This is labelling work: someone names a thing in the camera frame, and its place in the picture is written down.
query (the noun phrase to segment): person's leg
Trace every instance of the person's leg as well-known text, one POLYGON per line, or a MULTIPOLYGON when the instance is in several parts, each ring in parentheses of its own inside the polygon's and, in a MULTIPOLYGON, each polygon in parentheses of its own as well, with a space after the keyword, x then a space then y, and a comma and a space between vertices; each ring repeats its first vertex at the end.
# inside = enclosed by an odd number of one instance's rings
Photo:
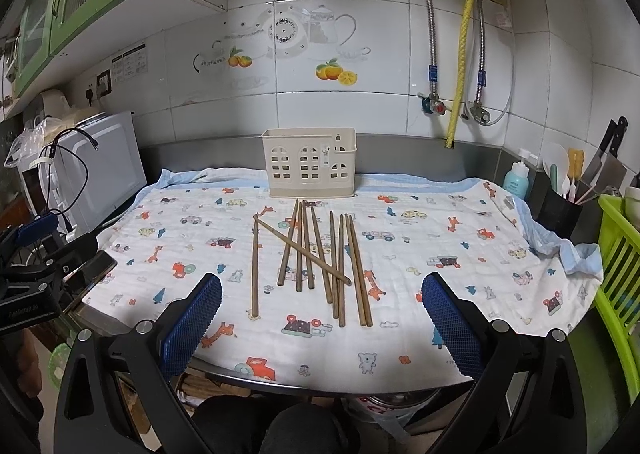
POLYGON ((255 454, 275 414, 266 398, 225 394, 207 398, 191 419, 212 452, 255 454))
POLYGON ((297 404, 273 420, 260 454, 346 454, 347 437, 336 417, 313 404, 297 404))

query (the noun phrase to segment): black utensil holder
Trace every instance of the black utensil holder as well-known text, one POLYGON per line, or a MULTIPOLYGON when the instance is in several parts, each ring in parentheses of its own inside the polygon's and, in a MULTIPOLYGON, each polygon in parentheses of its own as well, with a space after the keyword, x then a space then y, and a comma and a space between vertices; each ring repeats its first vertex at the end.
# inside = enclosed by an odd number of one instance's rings
POLYGON ((581 212, 582 205, 571 203, 549 187, 536 221, 559 238, 570 239, 581 212))

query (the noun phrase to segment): white patterned cloth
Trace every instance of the white patterned cloth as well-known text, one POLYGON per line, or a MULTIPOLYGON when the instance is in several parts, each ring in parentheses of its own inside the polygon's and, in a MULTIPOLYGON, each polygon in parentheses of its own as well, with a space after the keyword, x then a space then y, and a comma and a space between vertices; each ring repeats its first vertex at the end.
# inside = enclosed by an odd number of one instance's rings
MULTIPOLYGON (((269 198, 264 172, 181 175, 164 174, 110 230, 102 247, 118 265, 84 302, 134 326, 156 319, 211 272, 222 282, 223 299, 195 356, 248 376, 363 394, 455 384, 466 378, 420 302, 425 275, 439 272, 489 320, 542 336, 575 326, 602 279, 566 275, 558 254, 538 256, 522 235, 522 211, 491 183, 365 176, 353 198, 309 201, 316 202, 327 260, 329 211, 336 227, 341 213, 354 216, 373 328, 359 325, 353 286, 346 288, 346 326, 338 327, 317 267, 316 288, 305 283, 297 293, 293 250, 286 284, 278 287, 284 246, 265 230, 259 235, 260 317, 252 320, 252 215, 286 234, 294 200, 269 198)), ((311 241, 317 246, 312 228, 311 241)), ((348 254, 344 268, 351 277, 348 254)))

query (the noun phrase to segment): white microwave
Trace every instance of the white microwave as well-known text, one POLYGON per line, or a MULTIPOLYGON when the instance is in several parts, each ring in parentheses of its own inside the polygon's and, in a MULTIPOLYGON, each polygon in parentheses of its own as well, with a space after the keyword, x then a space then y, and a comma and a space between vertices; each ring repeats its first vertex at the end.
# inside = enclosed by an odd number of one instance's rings
POLYGON ((86 186, 71 208, 59 216, 58 230, 76 238, 91 232, 115 209, 146 185, 131 113, 97 114, 76 125, 98 142, 97 149, 79 132, 63 135, 58 143, 77 154, 57 148, 53 162, 33 165, 37 155, 22 158, 18 172, 22 191, 31 212, 41 214, 49 209, 65 211, 86 186))

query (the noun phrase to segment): wooden chopstick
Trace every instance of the wooden chopstick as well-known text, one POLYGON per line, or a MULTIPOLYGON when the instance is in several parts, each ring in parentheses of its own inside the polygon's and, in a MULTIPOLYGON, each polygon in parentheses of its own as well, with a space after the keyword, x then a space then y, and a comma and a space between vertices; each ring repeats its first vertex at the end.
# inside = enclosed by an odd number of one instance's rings
MULTIPOLYGON (((296 199, 296 204, 293 205, 293 214, 291 215, 291 222, 289 225, 289 239, 293 238, 293 232, 296 229, 296 217, 298 215, 298 203, 300 201, 296 199)), ((280 263, 280 273, 278 274, 278 286, 284 286, 284 277, 287 275, 287 267, 289 265, 289 253, 291 247, 288 244, 284 245, 284 253, 282 254, 282 262, 280 263)))
POLYGON ((341 274, 340 272, 338 272, 338 270, 336 270, 331 265, 326 264, 324 260, 318 259, 314 254, 305 250, 304 247, 302 247, 300 244, 297 244, 295 241, 290 240, 287 236, 277 231, 270 224, 262 221, 257 215, 254 216, 254 219, 258 220, 258 223, 260 223, 264 228, 270 231, 274 236, 280 238, 285 243, 289 244, 289 246, 293 248, 295 251, 300 252, 303 256, 308 256, 309 259, 311 259, 320 268, 326 270, 331 275, 336 275, 338 279, 340 279, 347 286, 351 286, 351 279, 349 277, 345 276, 344 274, 341 274))
MULTIPOLYGON (((344 216, 340 214, 340 222, 338 228, 338 272, 344 273, 344 216)), ((344 284, 338 284, 338 326, 344 328, 344 284)))
MULTIPOLYGON (((309 241, 309 221, 306 218, 306 205, 304 200, 302 201, 302 229, 305 237, 305 248, 311 253, 311 241, 309 241)), ((306 282, 310 290, 316 287, 314 280, 314 270, 312 268, 312 262, 309 257, 306 257, 306 282)))
POLYGON ((258 317, 258 221, 254 221, 254 260, 251 267, 251 317, 258 317))
MULTIPOLYGON (((302 205, 303 201, 298 205, 298 246, 302 248, 302 205)), ((298 257, 296 259, 296 291, 302 291, 302 254, 298 249, 298 257)))
POLYGON ((361 326, 366 326, 367 320, 364 315, 362 293, 360 291, 361 287, 358 281, 358 267, 356 265, 355 251, 353 247, 353 227, 351 226, 351 221, 349 218, 346 218, 345 221, 347 223, 347 238, 349 240, 349 252, 351 255, 351 269, 353 270, 353 283, 355 284, 355 289, 356 289, 356 302, 358 303, 358 319, 360 320, 361 326))
MULTIPOLYGON (((324 262, 324 248, 322 247, 322 237, 320 236, 320 228, 318 227, 316 211, 314 210, 313 205, 311 205, 311 219, 312 223, 314 224, 314 234, 316 235, 318 257, 322 262, 324 262)), ((329 282, 329 274, 324 269, 322 269, 322 280, 324 281, 324 296, 326 297, 326 303, 331 304, 334 301, 331 295, 331 284, 329 282)))
POLYGON ((362 271, 362 257, 360 256, 360 245, 358 244, 358 233, 356 227, 353 224, 353 219, 349 216, 351 222, 351 231, 353 232, 353 246, 355 248, 356 266, 358 267, 358 281, 360 283, 360 293, 362 294, 362 301, 364 306, 364 315, 368 327, 373 326, 373 320, 371 318, 371 306, 369 305, 369 295, 367 294, 367 287, 364 283, 364 272, 362 271))
MULTIPOLYGON (((331 266, 336 267, 336 250, 335 250, 335 222, 334 211, 329 211, 329 229, 331 234, 331 266)), ((338 318, 338 279, 335 275, 331 277, 331 297, 334 304, 334 319, 338 318)))

